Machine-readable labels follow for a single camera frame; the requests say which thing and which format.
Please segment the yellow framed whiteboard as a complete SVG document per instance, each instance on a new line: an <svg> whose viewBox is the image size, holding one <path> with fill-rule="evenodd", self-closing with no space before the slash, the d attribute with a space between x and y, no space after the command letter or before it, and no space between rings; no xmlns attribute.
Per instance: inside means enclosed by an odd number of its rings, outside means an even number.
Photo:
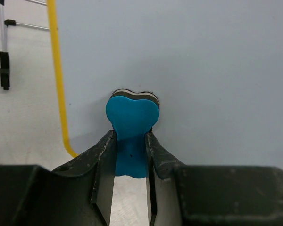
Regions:
<svg viewBox="0 0 283 226"><path fill-rule="evenodd" d="M283 169L283 0L49 0L62 136L111 129L113 91L152 92L154 134L191 165Z"/></svg>

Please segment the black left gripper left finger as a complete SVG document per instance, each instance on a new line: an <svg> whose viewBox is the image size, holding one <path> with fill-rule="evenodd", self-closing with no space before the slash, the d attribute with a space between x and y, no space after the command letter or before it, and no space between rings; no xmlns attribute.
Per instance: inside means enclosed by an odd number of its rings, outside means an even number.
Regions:
<svg viewBox="0 0 283 226"><path fill-rule="evenodd" d="M116 153L111 130L51 171L38 165L0 165L0 226L109 225Z"/></svg>

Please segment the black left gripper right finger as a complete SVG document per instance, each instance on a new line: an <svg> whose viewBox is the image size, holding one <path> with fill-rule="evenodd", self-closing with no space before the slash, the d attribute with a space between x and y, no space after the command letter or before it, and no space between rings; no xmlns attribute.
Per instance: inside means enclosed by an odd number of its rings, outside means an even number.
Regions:
<svg viewBox="0 0 283 226"><path fill-rule="evenodd" d="M151 226L283 226L283 170L191 166L145 135Z"/></svg>

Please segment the blue whiteboard eraser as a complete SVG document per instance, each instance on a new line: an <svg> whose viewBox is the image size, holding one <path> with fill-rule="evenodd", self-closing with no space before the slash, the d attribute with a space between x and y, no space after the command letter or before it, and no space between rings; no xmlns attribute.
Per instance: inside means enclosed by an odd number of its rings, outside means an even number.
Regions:
<svg viewBox="0 0 283 226"><path fill-rule="evenodd" d="M116 176L146 177L145 134L159 118L159 100L150 92L118 89L106 104L106 116L117 134Z"/></svg>

